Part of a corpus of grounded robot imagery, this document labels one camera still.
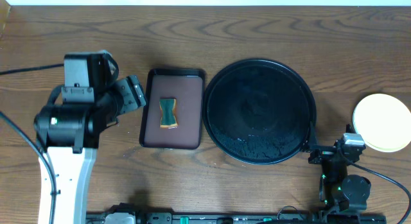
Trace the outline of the yellow plate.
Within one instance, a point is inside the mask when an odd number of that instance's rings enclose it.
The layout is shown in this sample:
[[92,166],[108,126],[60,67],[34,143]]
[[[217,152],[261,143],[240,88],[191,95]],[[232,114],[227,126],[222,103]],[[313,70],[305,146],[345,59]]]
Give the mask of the yellow plate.
[[353,110],[353,126],[365,144],[392,153],[410,144],[410,110],[388,94],[370,94]]

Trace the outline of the green orange sponge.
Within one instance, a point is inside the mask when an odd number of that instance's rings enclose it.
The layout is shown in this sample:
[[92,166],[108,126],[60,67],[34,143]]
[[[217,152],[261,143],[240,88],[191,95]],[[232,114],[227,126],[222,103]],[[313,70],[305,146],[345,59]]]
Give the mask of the green orange sponge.
[[161,111],[160,127],[177,127],[177,100],[175,98],[161,98],[159,100],[159,106]]

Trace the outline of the round black tray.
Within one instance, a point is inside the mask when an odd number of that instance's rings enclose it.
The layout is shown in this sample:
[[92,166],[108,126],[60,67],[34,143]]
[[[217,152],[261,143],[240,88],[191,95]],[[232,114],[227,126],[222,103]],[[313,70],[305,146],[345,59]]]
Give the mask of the round black tray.
[[203,97],[208,135],[230,157],[277,164],[302,151],[317,122],[313,94],[281,62],[251,58],[218,72]]

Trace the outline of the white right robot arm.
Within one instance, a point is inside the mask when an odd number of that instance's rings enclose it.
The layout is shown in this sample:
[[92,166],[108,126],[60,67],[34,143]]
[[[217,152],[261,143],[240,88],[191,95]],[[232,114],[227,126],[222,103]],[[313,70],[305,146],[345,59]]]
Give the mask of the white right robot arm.
[[310,124],[309,136],[302,149],[310,154],[308,162],[321,166],[319,198],[325,207],[319,211],[318,219],[328,222],[330,216],[354,216],[367,208],[371,192],[370,181],[359,175],[350,175],[347,167],[360,160],[366,149],[361,135],[346,126],[346,133],[332,146],[317,143],[315,127]]

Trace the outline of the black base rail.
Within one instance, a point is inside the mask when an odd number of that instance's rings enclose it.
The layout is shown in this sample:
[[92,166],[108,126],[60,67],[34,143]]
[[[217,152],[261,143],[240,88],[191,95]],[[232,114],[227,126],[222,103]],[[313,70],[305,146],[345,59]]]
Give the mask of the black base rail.
[[183,213],[166,209],[144,211],[127,203],[112,206],[105,212],[89,212],[86,224],[133,223],[133,224],[255,224],[255,223],[365,223],[382,224],[387,219],[379,214],[337,214],[319,216],[301,212],[290,206],[276,214],[247,213]]

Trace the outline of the rectangular brown tray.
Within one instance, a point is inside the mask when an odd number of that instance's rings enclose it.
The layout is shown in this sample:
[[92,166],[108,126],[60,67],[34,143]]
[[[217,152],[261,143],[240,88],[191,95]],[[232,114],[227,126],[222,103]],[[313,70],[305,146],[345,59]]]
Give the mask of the rectangular brown tray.
[[[146,83],[139,143],[145,148],[194,150],[202,131],[202,100],[205,72],[201,69],[152,69]],[[175,128],[161,128],[161,98],[177,100]]]

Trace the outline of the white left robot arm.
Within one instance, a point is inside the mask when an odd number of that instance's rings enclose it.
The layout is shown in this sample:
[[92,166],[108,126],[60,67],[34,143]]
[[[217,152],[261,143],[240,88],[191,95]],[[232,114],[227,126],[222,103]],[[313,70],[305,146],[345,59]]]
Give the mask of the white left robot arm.
[[42,177],[39,223],[85,223],[92,167],[100,134],[118,123],[118,116],[145,106],[143,88],[135,75],[118,80],[95,101],[83,97],[92,87],[52,90],[36,115],[36,141]]

